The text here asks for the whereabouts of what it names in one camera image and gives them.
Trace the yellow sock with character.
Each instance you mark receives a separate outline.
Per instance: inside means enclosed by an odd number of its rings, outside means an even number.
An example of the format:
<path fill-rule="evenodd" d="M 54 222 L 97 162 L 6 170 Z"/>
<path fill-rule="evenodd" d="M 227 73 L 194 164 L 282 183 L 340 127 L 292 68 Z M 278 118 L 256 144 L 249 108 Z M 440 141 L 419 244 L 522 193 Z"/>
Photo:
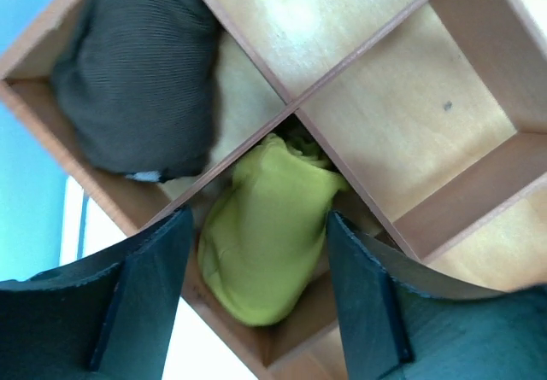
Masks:
<path fill-rule="evenodd" d="M 266 326 L 291 312 L 321 257 L 332 199 L 348 188 L 304 137 L 270 133 L 238 160 L 197 245 L 204 282 L 236 320 Z"/>

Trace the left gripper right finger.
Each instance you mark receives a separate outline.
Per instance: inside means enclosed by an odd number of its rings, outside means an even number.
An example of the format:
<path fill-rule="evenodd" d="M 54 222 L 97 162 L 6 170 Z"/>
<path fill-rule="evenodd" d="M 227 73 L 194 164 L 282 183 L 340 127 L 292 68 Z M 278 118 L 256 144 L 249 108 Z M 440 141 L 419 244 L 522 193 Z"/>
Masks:
<path fill-rule="evenodd" d="M 338 212 L 326 237 L 350 378 L 545 378 L 544 285 L 503 293 L 451 278 Z"/>

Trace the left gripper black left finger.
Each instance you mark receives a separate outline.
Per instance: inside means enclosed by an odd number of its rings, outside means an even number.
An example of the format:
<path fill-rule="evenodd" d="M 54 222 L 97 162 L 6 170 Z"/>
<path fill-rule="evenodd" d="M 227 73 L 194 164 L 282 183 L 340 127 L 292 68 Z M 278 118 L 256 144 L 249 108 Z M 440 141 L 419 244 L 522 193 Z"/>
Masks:
<path fill-rule="evenodd" d="M 2 282 L 2 378 L 161 378 L 193 239 L 184 207 L 81 260 Z"/>

